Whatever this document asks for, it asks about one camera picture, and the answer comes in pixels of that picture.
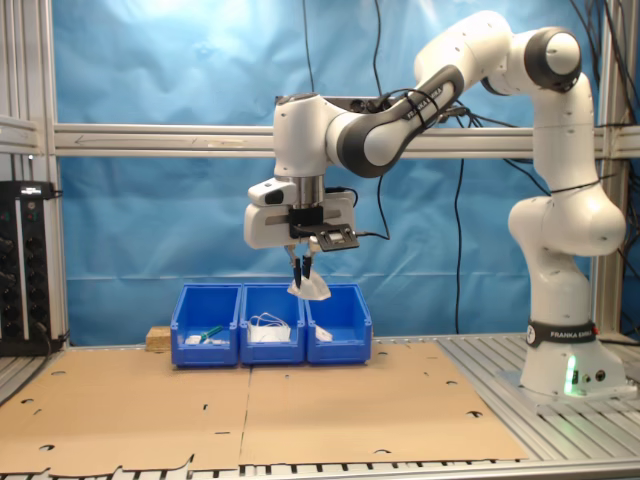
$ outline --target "blue plastic bin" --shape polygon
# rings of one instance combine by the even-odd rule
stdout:
[[[305,300],[307,360],[315,364],[364,363],[371,357],[371,314],[356,284],[329,285],[331,297]],[[316,339],[316,325],[333,335]]]
[[[215,367],[238,363],[240,284],[190,283],[182,289],[171,319],[171,361],[178,367]],[[221,325],[212,338],[224,345],[188,345],[190,335],[200,335]]]
[[[245,365],[304,362],[304,304],[287,292],[288,284],[245,284],[240,315],[240,359]],[[249,320],[268,312],[291,328],[288,342],[249,342]]]

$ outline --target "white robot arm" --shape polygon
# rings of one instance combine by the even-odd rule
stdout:
[[[247,243],[285,246],[294,267],[292,291],[305,296],[306,282],[324,285],[311,269],[314,253],[358,246],[353,198],[325,194],[328,166],[368,178],[383,175],[417,134],[477,82],[493,94],[529,95],[534,167],[552,196],[519,202],[509,218],[531,276],[530,351],[522,383],[549,396],[628,389],[620,360],[596,341],[589,284],[573,261],[574,255],[615,251],[625,234],[624,217],[595,170],[593,100],[575,38],[560,28],[514,35],[499,14],[479,12],[431,41],[416,57],[414,73],[415,88],[398,91],[404,96],[393,105],[389,94],[370,102],[372,112],[347,111],[317,94],[278,102],[275,177],[249,190]],[[302,261],[294,253],[300,243],[309,245]]]

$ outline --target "cardboard sheet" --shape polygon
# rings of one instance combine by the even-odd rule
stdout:
[[[252,372],[242,464],[518,458],[520,444],[435,344],[377,345],[367,366]]]
[[[248,386],[248,369],[178,371],[169,353],[68,352],[0,409],[0,472],[237,468]]]
[[[526,455],[435,344],[378,345],[367,366],[251,371],[76,350],[0,408],[0,474],[171,470],[192,457],[191,470],[221,470]]]

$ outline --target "green led light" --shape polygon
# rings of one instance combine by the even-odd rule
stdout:
[[[569,357],[569,361],[567,362],[567,376],[564,381],[564,394],[571,395],[571,390],[573,389],[573,372],[576,369],[576,356],[571,355]]]

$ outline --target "blue curtain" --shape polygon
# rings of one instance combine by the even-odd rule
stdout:
[[[301,0],[53,5],[60,122],[270,125],[276,95],[311,89]],[[514,32],[573,30],[591,72],[569,2],[380,5],[385,91],[414,86],[413,59],[424,44],[482,9],[503,14]],[[316,91],[376,95],[373,0],[308,0],[307,10]],[[475,86],[463,101],[476,113],[532,124],[526,97],[492,96]],[[273,159],[62,158],[61,165],[75,344],[142,342],[151,326],[169,323],[185,282],[290,281],[284,251],[253,251],[242,237],[247,188],[273,175]],[[453,332],[459,165],[457,159],[400,161],[382,188],[392,240],[363,238],[357,250],[317,257],[328,281],[360,284],[377,335]],[[382,230],[376,180],[332,168],[326,183],[356,188],[358,228]],[[518,200],[538,193],[502,160],[467,161],[459,202],[463,332],[525,329],[529,278],[507,217]],[[587,261],[581,266],[586,270]]]

